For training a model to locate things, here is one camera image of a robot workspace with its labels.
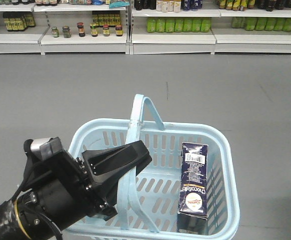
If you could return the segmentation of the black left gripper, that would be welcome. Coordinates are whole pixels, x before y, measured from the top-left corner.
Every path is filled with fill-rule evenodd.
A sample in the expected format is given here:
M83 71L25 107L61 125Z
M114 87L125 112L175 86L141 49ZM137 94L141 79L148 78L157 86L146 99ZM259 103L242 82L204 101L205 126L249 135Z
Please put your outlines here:
M138 175L152 161L141 140L86 150L81 156L83 162L64 151L45 160L48 179L41 179L34 188L39 201L35 209L61 230L86 216L104 221L114 217L120 178L133 168Z

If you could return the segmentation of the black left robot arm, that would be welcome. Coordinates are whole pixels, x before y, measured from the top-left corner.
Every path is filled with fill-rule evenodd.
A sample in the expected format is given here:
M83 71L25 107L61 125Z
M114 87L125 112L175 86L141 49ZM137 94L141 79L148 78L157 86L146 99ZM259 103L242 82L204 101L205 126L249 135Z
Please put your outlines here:
M0 240L60 240L63 230L84 217L111 219L120 178L152 161L140 140L80 157L71 156L58 137L28 139L23 149L23 180L0 204Z

